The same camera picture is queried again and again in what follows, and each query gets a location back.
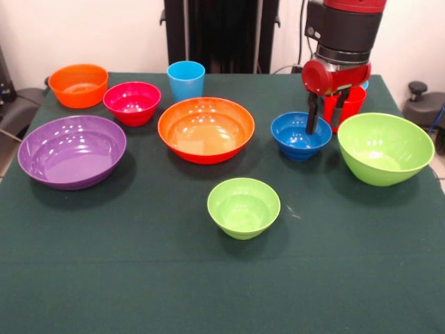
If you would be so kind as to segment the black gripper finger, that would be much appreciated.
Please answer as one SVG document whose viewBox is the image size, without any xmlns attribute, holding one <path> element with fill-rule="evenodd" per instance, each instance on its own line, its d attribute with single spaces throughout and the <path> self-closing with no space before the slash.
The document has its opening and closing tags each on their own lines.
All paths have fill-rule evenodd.
<svg viewBox="0 0 445 334">
<path fill-rule="evenodd" d="M 308 106 L 309 112 L 307 116 L 306 133 L 312 135 L 316 131 L 317 125 L 317 110 L 318 110 L 318 95 L 316 93 L 309 93 Z"/>
<path fill-rule="evenodd" d="M 331 127 L 338 127 L 341 119 L 341 113 L 344 102 L 348 99 L 348 91 L 341 90 L 338 94 L 337 102 L 333 108 L 332 117 L 330 121 Z"/>
</svg>

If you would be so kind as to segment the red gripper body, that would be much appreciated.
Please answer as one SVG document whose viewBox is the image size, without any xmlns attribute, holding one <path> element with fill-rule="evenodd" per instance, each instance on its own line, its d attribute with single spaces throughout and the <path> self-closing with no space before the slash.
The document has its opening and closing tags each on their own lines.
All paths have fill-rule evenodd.
<svg viewBox="0 0 445 334">
<path fill-rule="evenodd" d="M 343 69 L 330 69 L 319 60 L 308 61 L 302 69 L 302 82 L 305 88 L 319 96 L 360 86 L 371 74 L 371 64 Z"/>
</svg>

